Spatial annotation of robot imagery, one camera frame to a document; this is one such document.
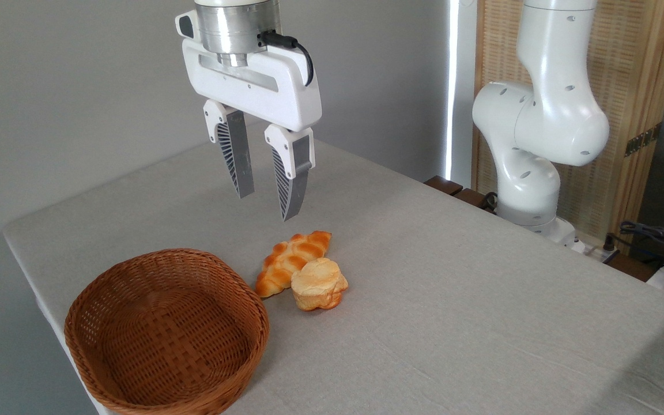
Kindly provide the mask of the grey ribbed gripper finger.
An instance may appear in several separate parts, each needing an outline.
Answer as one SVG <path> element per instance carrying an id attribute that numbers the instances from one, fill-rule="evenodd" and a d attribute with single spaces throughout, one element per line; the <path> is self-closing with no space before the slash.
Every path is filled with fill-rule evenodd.
<path id="1" fill-rule="evenodd" d="M 270 145 L 282 220 L 290 220 L 302 208 L 309 171 L 316 166 L 311 128 L 290 131 L 275 124 L 265 130 Z"/>
<path id="2" fill-rule="evenodd" d="M 255 184 L 244 113 L 214 100 L 206 100 L 203 113 L 210 141 L 220 147 L 237 196 L 247 197 Z"/>

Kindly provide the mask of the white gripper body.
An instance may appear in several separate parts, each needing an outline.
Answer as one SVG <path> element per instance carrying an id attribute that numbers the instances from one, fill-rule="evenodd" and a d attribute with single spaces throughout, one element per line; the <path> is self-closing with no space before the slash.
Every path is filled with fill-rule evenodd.
<path id="1" fill-rule="evenodd" d="M 184 39 L 188 78 L 201 96 L 261 120 L 301 131 L 322 116 L 317 79 L 307 86 L 307 60 L 299 50 L 268 46 L 247 55 L 243 67 L 225 66 L 200 42 Z"/>

